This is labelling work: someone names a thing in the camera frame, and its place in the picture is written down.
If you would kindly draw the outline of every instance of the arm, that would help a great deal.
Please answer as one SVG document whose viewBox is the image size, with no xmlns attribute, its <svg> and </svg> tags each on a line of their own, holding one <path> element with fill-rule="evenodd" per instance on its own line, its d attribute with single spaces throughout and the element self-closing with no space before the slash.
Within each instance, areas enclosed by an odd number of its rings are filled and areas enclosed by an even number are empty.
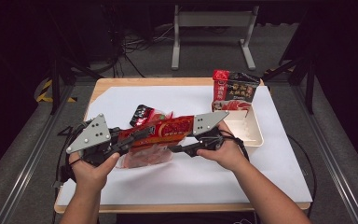
<svg viewBox="0 0 358 224">
<path fill-rule="evenodd" d="M 75 194 L 60 223 L 97 223 L 101 190 L 106 184 L 107 175 L 115 167 L 118 158 L 119 154 L 115 153 L 98 167 L 94 167 L 85 161 L 78 161 L 72 165 L 76 176 Z M 77 159 L 79 159 L 78 153 L 73 153 L 69 157 L 69 162 Z"/>
<path fill-rule="evenodd" d="M 219 129 L 229 132 L 223 121 L 219 123 Z M 304 212 L 284 192 L 242 156 L 232 140 L 225 141 L 216 151 L 199 149 L 197 153 L 233 172 L 263 223 L 310 223 Z"/>
</svg>

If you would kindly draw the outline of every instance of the dark floor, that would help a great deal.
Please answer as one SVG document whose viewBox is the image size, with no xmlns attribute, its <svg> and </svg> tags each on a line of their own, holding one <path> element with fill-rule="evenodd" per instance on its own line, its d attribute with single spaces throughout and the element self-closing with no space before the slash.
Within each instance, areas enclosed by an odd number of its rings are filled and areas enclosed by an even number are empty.
<svg viewBox="0 0 358 224">
<path fill-rule="evenodd" d="M 235 30 L 222 34 L 200 29 L 184 32 L 178 71 L 171 70 L 170 39 L 128 56 L 146 77 L 210 77 L 215 68 L 262 77 L 264 71 L 278 66 L 295 30 L 296 24 L 255 27 L 250 44 L 255 71 L 246 68 L 237 37 L 234 37 L 238 35 Z M 124 58 L 120 58 L 116 69 L 121 77 L 141 76 Z M 112 70 L 103 76 L 112 77 Z M 314 168 L 317 190 L 310 219 L 313 223 L 358 223 L 357 153 L 320 86 L 315 86 L 314 115 L 311 116 L 303 104 L 304 83 L 291 87 L 286 78 L 287 75 L 282 74 L 267 85 L 271 87 L 284 129 L 304 148 Z M 55 200 L 51 184 L 65 140 L 57 134 L 83 119 L 94 85 L 92 78 L 78 77 L 74 87 L 62 87 L 62 92 L 77 97 L 77 102 L 65 103 L 54 116 L 49 114 L 51 103 L 39 103 L 0 162 L 0 223 L 51 223 Z M 294 141 L 292 146 L 313 195 L 316 186 L 310 164 L 300 146 Z M 115 220 L 114 214 L 101 215 L 101 223 L 115 223 Z"/>
</svg>

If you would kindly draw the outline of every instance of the human hand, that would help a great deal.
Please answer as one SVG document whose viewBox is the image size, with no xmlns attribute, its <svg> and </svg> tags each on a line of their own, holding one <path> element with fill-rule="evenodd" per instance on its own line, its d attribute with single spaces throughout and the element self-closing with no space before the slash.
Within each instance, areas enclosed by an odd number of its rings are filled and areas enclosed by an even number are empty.
<svg viewBox="0 0 358 224">
<path fill-rule="evenodd" d="M 231 130 L 224 121 L 220 121 L 217 128 L 231 133 Z M 222 132 L 222 135 L 229 136 L 229 134 L 225 132 Z M 217 161 L 217 163 L 230 171 L 235 171 L 241 164 L 248 162 L 237 143 L 231 139 L 226 139 L 223 145 L 217 150 L 199 149 L 197 150 L 197 155 L 211 161 Z"/>
<path fill-rule="evenodd" d="M 80 156 L 77 152 L 72 153 L 69 156 L 69 163 L 75 162 L 72 164 L 72 170 L 76 177 L 76 190 L 87 193 L 100 192 L 106 184 L 107 175 L 116 166 L 119 157 L 120 155 L 115 153 L 100 166 L 95 167 L 85 161 L 79 160 Z"/>
</svg>

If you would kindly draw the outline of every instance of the red food package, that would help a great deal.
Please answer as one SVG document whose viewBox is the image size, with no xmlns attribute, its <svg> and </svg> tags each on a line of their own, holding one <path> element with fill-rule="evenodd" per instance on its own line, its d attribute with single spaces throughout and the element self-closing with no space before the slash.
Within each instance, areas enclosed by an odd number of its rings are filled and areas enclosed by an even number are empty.
<svg viewBox="0 0 358 224">
<path fill-rule="evenodd" d="M 173 112 L 164 114 L 155 108 L 138 105 L 132 116 L 130 125 L 133 127 L 141 127 L 143 125 L 154 126 L 156 132 L 150 133 L 146 139 L 135 142 L 129 153 L 121 157 L 118 167 L 136 168 L 170 161 L 172 152 L 167 149 L 167 146 L 177 145 L 182 139 L 182 136 L 178 135 L 176 138 L 175 136 L 169 136 L 170 139 L 165 139 L 167 138 L 166 135 L 170 135 L 170 133 L 167 132 L 170 131 L 172 124 L 162 125 L 161 123 L 163 122 L 158 121 L 171 119 L 172 115 Z M 120 134 L 120 137 L 127 137 L 129 134 L 131 133 L 124 131 Z"/>
<path fill-rule="evenodd" d="M 173 112 L 169 114 L 164 114 L 155 108 L 146 105 L 138 105 L 135 112 L 133 113 L 132 119 L 130 121 L 130 125 L 132 127 L 135 127 L 153 120 L 171 119 L 172 116 L 173 116 Z"/>
<path fill-rule="evenodd" d="M 213 80 L 212 111 L 249 109 L 260 84 L 259 77 L 227 70 L 214 70 Z"/>
</svg>

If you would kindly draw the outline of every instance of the red snack bag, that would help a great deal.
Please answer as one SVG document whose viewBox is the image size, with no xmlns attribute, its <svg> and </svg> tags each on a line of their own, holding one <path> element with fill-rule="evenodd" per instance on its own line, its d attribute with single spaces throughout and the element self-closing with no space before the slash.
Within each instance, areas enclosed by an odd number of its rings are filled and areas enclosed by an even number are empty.
<svg viewBox="0 0 358 224">
<path fill-rule="evenodd" d="M 247 110 L 260 84 L 259 77 L 227 70 L 214 70 L 213 80 L 212 111 Z"/>
<path fill-rule="evenodd" d="M 132 145 L 129 153 L 122 157 L 119 167 L 135 168 L 170 161 L 172 152 L 167 149 L 167 146 L 177 145 L 183 136 L 181 132 L 172 135 L 170 127 L 173 127 L 175 130 L 179 130 L 180 128 L 175 127 L 174 124 L 162 125 L 163 122 L 159 122 L 159 120 L 171 119 L 172 115 L 173 112 L 164 114 L 155 108 L 138 105 L 132 116 L 130 125 L 132 127 L 141 127 L 143 125 L 154 126 L 156 131 L 150 133 L 146 139 L 136 141 Z M 125 138 L 131 134 L 131 132 L 123 131 L 119 138 Z"/>
<path fill-rule="evenodd" d="M 169 114 L 164 114 L 155 108 L 146 105 L 138 105 L 135 112 L 133 113 L 132 119 L 130 121 L 130 125 L 132 127 L 135 127 L 153 120 L 171 119 L 172 116 L 173 116 L 173 112 Z"/>
</svg>

